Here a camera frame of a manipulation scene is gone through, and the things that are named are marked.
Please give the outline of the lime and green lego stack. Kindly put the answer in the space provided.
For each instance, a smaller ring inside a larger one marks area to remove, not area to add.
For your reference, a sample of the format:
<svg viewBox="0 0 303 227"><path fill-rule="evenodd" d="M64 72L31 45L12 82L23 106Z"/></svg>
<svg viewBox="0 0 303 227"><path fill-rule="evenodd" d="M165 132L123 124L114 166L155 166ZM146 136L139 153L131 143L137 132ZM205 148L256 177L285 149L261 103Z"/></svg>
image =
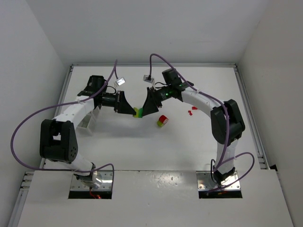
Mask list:
<svg viewBox="0 0 303 227"><path fill-rule="evenodd" d="M134 107L135 114L133 115L134 118L142 118L143 117L143 108L136 108Z"/></svg>

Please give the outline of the red round flower lego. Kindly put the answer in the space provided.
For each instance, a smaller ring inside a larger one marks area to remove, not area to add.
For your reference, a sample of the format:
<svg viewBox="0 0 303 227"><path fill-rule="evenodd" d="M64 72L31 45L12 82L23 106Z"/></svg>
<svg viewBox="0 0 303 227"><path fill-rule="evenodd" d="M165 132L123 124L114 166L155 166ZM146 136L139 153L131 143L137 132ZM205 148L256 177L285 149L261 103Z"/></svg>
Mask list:
<svg viewBox="0 0 303 227"><path fill-rule="evenodd" d="M157 121L157 125L159 127L163 127L168 121L168 117L166 117L165 115L161 115Z"/></svg>

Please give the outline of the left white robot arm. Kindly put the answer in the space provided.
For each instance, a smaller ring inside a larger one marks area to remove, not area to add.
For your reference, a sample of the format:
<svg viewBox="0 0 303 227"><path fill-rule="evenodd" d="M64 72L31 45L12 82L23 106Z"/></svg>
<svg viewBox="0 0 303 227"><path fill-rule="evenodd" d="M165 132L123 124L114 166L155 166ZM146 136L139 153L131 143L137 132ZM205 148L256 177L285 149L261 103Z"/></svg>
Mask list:
<svg viewBox="0 0 303 227"><path fill-rule="evenodd" d="M86 160L78 151L77 126L85 117L95 119L94 114L102 106L112 107L119 114L136 114L127 102L124 91L112 94L106 90L103 76L90 76L86 87L78 93L75 104L62 114L41 123L40 156L74 170L76 179L92 188L99 187L101 179L97 176L94 163Z"/></svg>

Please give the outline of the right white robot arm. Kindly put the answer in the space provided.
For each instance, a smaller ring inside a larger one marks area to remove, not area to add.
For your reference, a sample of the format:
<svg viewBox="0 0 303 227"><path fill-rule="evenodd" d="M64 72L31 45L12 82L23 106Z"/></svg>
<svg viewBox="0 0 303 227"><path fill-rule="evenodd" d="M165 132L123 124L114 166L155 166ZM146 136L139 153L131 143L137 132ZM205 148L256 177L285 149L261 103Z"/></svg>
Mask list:
<svg viewBox="0 0 303 227"><path fill-rule="evenodd" d="M235 100L221 101L196 89L175 69L163 71L165 85L149 87L142 115L158 112L162 102L175 98L205 113L211 120L211 131L217 142L216 161L212 168L213 180L220 185L235 172L233 159L238 140L245 131L245 123Z"/></svg>

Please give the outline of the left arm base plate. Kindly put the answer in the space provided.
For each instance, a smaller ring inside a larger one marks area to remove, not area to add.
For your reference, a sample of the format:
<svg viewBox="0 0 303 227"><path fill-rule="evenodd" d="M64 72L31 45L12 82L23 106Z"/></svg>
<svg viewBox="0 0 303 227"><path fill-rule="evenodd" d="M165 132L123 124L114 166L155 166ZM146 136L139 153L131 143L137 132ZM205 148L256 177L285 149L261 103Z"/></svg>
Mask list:
<svg viewBox="0 0 303 227"><path fill-rule="evenodd" d="M110 191L113 184L113 171L95 171L88 176L73 175L71 191Z"/></svg>

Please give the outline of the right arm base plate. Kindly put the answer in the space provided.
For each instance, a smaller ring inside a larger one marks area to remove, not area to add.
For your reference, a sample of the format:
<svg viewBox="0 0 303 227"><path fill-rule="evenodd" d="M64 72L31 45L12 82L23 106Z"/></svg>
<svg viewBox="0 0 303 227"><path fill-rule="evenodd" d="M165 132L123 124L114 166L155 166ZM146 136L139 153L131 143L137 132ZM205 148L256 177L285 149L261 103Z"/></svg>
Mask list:
<svg viewBox="0 0 303 227"><path fill-rule="evenodd" d="M218 187L229 187L223 188L224 191L240 191L241 185L239 182L238 172L236 171L233 175L227 177L224 181L221 182L221 185L218 185L211 179L211 174L209 171L196 172L197 177L197 187L199 192L206 192L213 190Z"/></svg>

